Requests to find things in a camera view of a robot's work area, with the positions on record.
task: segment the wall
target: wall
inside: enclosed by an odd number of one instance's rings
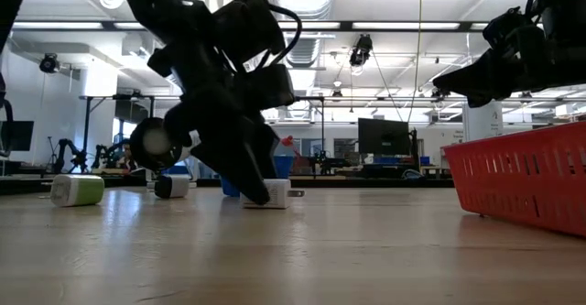
[[[6,99],[13,106],[15,120],[35,121],[31,150],[13,152],[10,159],[47,164],[51,156],[48,136],[53,137],[53,145],[61,138],[75,137],[75,116],[82,114],[78,110],[81,84],[66,75],[44,74],[36,62],[7,49],[3,53],[2,73],[7,86]],[[66,162],[71,159],[69,150],[65,158]]]
[[[418,138],[423,139],[424,154],[429,156],[431,164],[441,164],[441,148],[457,144],[463,139],[462,125],[433,125],[421,127],[412,125],[418,130]],[[321,125],[282,126],[273,125],[273,129],[280,137],[293,136],[295,138],[321,138]],[[506,125],[505,133],[514,133],[531,130],[531,126]],[[325,125],[325,150],[333,153],[335,138],[358,138],[358,125]]]

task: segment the blue bin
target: blue bin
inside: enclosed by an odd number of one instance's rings
[[[291,167],[293,166],[295,158],[288,156],[278,156],[274,157],[273,160],[275,161],[275,168],[277,168],[277,178],[288,179],[289,172],[291,171]],[[230,182],[228,182],[228,180],[220,178],[220,182],[222,184],[222,192],[224,195],[230,197],[240,197],[240,191]]]

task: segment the ceiling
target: ceiling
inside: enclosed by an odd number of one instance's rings
[[[526,0],[333,0],[331,20],[354,21],[425,21],[487,22],[513,6],[524,6]],[[116,20],[133,21],[126,2],[118,8],[103,7],[100,0],[25,0],[19,20]],[[375,57],[364,65],[362,72],[348,66],[348,51],[360,32],[328,32],[324,35],[317,71],[291,71],[296,90],[307,94],[330,96],[335,81],[342,82],[344,96],[376,96],[389,93],[408,97],[429,96],[430,79],[448,67],[457,68],[466,57],[482,54],[487,45],[480,33],[372,33]],[[140,88],[144,93],[166,94],[172,91],[169,82],[151,71],[144,59],[129,55],[128,50],[112,52],[109,43],[120,42],[124,32],[50,32],[17,31],[16,41],[80,42],[104,51],[123,65],[119,87]],[[563,95],[542,93],[537,96]],[[333,105],[346,105],[346,102]]]

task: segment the plastic basket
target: plastic basket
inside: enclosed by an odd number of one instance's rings
[[[288,179],[289,172],[291,171],[291,167],[293,166],[295,158],[289,156],[277,156],[274,157],[273,160],[275,161],[275,168],[277,169],[277,178]],[[222,192],[224,195],[230,197],[240,197],[240,191],[235,188],[234,185],[231,184],[228,180],[221,178],[220,182],[222,184]]]
[[[586,122],[444,150],[463,210],[586,236]]]

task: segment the computer monitor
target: computer monitor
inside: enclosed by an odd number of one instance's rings
[[[0,122],[0,148],[6,150],[8,143],[7,122]],[[12,122],[12,151],[29,151],[33,138],[33,127],[35,122],[32,121],[14,121]]]
[[[358,147],[362,154],[410,155],[409,123],[360,118]]]

